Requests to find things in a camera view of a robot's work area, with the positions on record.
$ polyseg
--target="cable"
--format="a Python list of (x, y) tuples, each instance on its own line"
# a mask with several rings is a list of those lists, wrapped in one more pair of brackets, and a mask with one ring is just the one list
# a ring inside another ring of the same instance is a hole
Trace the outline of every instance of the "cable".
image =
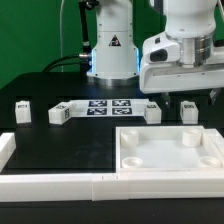
[(91, 46), (89, 43), (89, 34), (88, 34), (88, 27), (87, 27), (87, 20), (86, 20), (86, 9), (85, 9), (84, 1), (79, 1), (79, 12), (80, 12), (80, 19), (81, 19), (83, 52), (90, 53)]
[(67, 65), (80, 65), (79, 62), (71, 62), (71, 63), (61, 63), (51, 66), (46, 72), (50, 72), (53, 68), (60, 67), (60, 66), (67, 66)]
[(61, 1), (61, 9), (60, 9), (60, 51), (61, 51), (61, 58), (63, 57), (63, 50), (64, 50), (64, 38), (63, 38), (63, 14), (64, 14), (64, 5), (65, 0)]
[(78, 54), (74, 54), (74, 55), (69, 55), (69, 56), (65, 56), (65, 57), (62, 57), (62, 58), (59, 58), (55, 61), (52, 61), (49, 65), (47, 65), (42, 72), (46, 72), (49, 68), (51, 68), (52, 66), (54, 66), (55, 64), (57, 64), (58, 62), (62, 62), (62, 61), (65, 61), (65, 60), (68, 60), (68, 59), (72, 59), (72, 58), (79, 58), (79, 55)]

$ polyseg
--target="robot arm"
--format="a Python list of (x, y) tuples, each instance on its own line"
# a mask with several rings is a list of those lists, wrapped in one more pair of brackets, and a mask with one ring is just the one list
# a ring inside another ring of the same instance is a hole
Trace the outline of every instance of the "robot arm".
[(92, 50), (90, 82), (126, 85), (139, 74), (138, 49), (133, 43), (133, 6), (130, 0), (99, 0), (96, 7), (97, 45)]
[(144, 93), (224, 86), (224, 48), (213, 45), (218, 0), (149, 0), (167, 18), (165, 32), (144, 42)]

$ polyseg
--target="small white block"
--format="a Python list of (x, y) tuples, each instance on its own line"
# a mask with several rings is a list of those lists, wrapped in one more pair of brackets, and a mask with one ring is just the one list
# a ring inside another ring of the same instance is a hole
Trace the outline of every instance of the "small white block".
[(72, 102), (61, 102), (48, 111), (49, 122), (51, 124), (64, 124), (71, 118), (71, 113), (75, 111), (75, 104)]
[(29, 101), (17, 102), (15, 107), (15, 113), (17, 124), (31, 122), (30, 102)]
[(156, 102), (149, 102), (145, 106), (144, 118), (147, 124), (160, 124), (162, 118), (162, 110)]
[(198, 108), (194, 102), (181, 102), (180, 116), (183, 124), (198, 124)]

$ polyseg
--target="white block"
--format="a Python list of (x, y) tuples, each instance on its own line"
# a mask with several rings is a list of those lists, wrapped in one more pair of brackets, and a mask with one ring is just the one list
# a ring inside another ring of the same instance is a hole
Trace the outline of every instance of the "white block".
[(75, 111), (75, 104), (72, 102), (61, 102), (48, 111), (49, 122), (51, 124), (64, 124), (71, 118), (71, 113)]
[(91, 199), (91, 174), (0, 176), (0, 202)]
[(162, 110), (156, 102), (149, 102), (145, 106), (144, 118), (147, 124), (161, 124)]
[(198, 108), (194, 102), (181, 102), (180, 116), (183, 124), (198, 124)]
[(0, 172), (16, 149), (14, 133), (3, 133), (0, 137)]
[(17, 102), (16, 107), (15, 107), (15, 112), (16, 112), (17, 124), (31, 122), (30, 102), (29, 101)]

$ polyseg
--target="black tabletop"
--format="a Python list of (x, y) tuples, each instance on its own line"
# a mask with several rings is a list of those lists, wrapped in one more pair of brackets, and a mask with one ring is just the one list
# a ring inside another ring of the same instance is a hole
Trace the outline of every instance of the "black tabletop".
[[(172, 93), (167, 108), (160, 94), (146, 96), (137, 84), (102, 87), (86, 83), (78, 73), (20, 75), (0, 90), (0, 134), (15, 132), (17, 144), (1, 174), (115, 172), (115, 127), (147, 125), (143, 117), (72, 118), (50, 125), (48, 110), (62, 101), (148, 98), (162, 109), (164, 126), (182, 125), (180, 102), (193, 101), (199, 125), (224, 136), (224, 93), (212, 106), (209, 92)], [(31, 102), (32, 124), (16, 124), (15, 102), (20, 100)], [(224, 200), (214, 198), (0, 203), (0, 217), (1, 223), (223, 223), (223, 208)]]

